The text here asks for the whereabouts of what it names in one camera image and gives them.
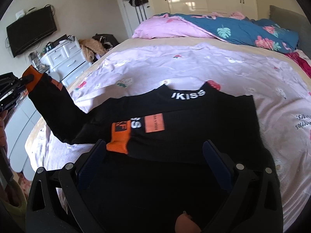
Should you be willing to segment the person's left hand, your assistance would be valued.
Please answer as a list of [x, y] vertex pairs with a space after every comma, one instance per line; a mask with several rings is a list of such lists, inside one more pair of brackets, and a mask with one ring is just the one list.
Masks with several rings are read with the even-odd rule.
[[7, 136], [5, 133], [5, 124], [4, 119], [7, 116], [7, 111], [4, 110], [0, 115], [0, 146], [7, 150]]

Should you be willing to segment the person's right hand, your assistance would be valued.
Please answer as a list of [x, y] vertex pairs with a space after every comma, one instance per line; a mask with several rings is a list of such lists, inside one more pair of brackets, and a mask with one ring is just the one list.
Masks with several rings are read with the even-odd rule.
[[199, 226], [191, 220], [191, 216], [185, 211], [176, 219], [176, 233], [200, 233]]

